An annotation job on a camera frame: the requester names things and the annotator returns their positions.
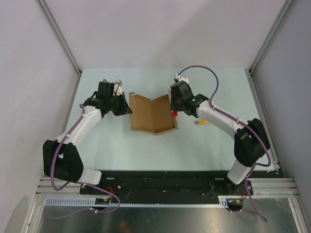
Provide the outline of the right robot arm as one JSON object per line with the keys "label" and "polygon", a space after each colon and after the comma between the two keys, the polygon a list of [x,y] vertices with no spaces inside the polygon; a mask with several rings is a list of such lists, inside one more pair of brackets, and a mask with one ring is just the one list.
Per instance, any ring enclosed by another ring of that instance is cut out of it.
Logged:
{"label": "right robot arm", "polygon": [[175,81],[170,89],[173,111],[207,120],[234,140],[235,162],[227,174],[228,180],[224,182],[224,189],[228,194],[235,195],[241,190],[241,182],[259,165],[258,159],[267,155],[268,163],[263,166],[271,165],[268,151],[270,142],[259,119],[246,121],[232,116],[213,105],[208,97],[202,94],[195,96],[190,85],[184,80]]}

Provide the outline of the yellow utility knife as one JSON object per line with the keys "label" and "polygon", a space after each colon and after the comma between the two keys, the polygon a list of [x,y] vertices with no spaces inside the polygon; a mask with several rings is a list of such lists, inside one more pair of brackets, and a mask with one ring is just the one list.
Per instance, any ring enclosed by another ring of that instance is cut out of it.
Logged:
{"label": "yellow utility knife", "polygon": [[200,119],[200,120],[194,121],[194,124],[195,125],[204,125],[204,124],[209,124],[209,121]]}

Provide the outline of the right aluminium frame post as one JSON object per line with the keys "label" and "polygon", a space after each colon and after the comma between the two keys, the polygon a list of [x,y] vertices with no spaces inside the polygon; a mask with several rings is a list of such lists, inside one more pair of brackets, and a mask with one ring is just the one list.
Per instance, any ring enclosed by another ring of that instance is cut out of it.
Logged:
{"label": "right aluminium frame post", "polygon": [[284,24],[287,16],[291,12],[291,10],[294,7],[296,2],[297,2],[296,0],[286,0],[284,2],[284,4],[282,5],[282,7],[281,7],[275,21],[273,22],[262,46],[260,47],[253,63],[251,64],[251,66],[248,70],[250,74],[253,74],[255,72],[255,70],[258,67],[258,65],[260,64],[261,60],[266,55],[269,47],[271,46],[273,40],[275,39],[277,33],[281,29],[281,26]]}

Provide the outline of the aluminium frame post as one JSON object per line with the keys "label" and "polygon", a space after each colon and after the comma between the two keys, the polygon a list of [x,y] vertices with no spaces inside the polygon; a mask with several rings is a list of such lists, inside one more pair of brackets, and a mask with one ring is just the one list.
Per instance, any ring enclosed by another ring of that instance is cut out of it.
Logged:
{"label": "aluminium frame post", "polygon": [[296,2],[297,2],[296,0],[286,0],[284,2],[284,4],[282,5],[282,7],[281,7],[275,21],[273,22],[262,46],[260,47],[253,63],[251,64],[251,66],[248,70],[250,74],[253,74],[255,72],[255,70],[258,67],[258,65],[260,64],[261,60],[266,55],[269,47],[271,46],[273,40],[275,39],[277,33],[281,29],[281,26],[284,24],[287,16],[291,12],[291,10],[294,7]]}
{"label": "aluminium frame post", "polygon": [[50,10],[47,2],[45,0],[36,0],[36,3],[38,4],[43,16],[45,17],[47,23],[49,24],[56,40],[58,41],[61,49],[63,50],[65,56],[67,57],[70,65],[74,69],[75,73],[78,75],[78,77],[81,76],[82,71],[69,47],[69,44],[67,43],[52,11]]}

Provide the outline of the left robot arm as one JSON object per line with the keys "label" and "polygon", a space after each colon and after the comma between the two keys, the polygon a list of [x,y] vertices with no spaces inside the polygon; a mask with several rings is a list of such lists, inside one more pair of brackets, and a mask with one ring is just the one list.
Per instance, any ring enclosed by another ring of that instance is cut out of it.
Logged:
{"label": "left robot arm", "polygon": [[81,115],[71,128],[55,140],[45,141],[43,144],[45,175],[70,183],[89,183],[90,188],[97,194],[107,190],[107,181],[101,178],[102,173],[83,164],[78,147],[91,129],[109,112],[115,116],[132,113],[121,86],[121,80],[112,83],[107,80],[100,81],[98,89],[80,104]]}

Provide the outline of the left aluminium frame post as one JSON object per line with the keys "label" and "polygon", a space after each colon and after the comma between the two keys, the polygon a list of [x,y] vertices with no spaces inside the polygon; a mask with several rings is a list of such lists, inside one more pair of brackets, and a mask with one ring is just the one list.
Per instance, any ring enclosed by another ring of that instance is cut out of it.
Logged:
{"label": "left aluminium frame post", "polygon": [[36,0],[36,3],[38,4],[43,16],[45,17],[47,23],[49,24],[56,40],[58,41],[61,49],[63,50],[65,56],[67,57],[70,65],[74,69],[75,73],[78,75],[78,77],[81,76],[82,71],[69,47],[69,44],[67,43],[52,11],[50,10],[47,2],[45,0]]}

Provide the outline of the brown cardboard express box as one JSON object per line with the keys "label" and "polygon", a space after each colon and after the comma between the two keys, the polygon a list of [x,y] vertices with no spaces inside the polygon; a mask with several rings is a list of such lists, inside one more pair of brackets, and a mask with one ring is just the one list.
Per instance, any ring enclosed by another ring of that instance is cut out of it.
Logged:
{"label": "brown cardboard express box", "polygon": [[161,135],[178,129],[172,115],[169,95],[150,99],[137,93],[129,93],[131,130]]}

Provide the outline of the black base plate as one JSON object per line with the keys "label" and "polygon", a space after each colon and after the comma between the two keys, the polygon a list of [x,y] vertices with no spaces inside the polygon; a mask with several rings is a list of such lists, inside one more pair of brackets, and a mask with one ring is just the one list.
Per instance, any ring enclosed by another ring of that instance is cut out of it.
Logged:
{"label": "black base plate", "polygon": [[226,171],[103,171],[98,187],[122,204],[215,204],[218,196],[253,194],[250,181],[234,185]]}

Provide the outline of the aluminium front rail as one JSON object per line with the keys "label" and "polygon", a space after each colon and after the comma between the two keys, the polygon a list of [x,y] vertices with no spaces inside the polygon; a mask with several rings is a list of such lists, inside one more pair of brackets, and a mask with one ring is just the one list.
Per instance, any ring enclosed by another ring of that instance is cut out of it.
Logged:
{"label": "aluminium front rail", "polygon": [[[249,178],[255,198],[298,198],[300,196],[294,178]],[[42,177],[35,194],[37,196],[81,196],[80,185],[70,183],[61,191],[52,188],[50,178]]]}

